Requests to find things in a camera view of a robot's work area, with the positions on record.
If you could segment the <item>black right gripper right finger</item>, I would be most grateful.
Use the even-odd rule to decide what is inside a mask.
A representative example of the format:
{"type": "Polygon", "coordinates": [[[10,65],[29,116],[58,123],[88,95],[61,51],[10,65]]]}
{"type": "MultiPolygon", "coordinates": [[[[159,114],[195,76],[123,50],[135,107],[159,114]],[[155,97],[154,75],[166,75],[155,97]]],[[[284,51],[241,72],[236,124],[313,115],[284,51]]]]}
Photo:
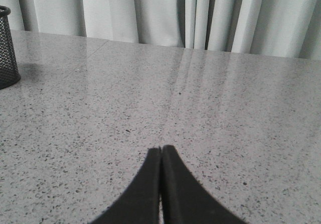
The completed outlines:
{"type": "Polygon", "coordinates": [[[165,223],[244,223],[201,186],[170,145],[162,149],[162,204],[165,223]]]}

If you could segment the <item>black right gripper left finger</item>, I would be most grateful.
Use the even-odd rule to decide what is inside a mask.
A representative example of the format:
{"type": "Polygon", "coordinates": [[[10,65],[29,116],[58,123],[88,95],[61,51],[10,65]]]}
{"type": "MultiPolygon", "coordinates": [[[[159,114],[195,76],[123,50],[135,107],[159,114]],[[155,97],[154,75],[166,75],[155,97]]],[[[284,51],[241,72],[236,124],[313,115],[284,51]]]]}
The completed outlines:
{"type": "Polygon", "coordinates": [[[93,223],[158,223],[161,150],[149,149],[125,192],[93,223]]]}

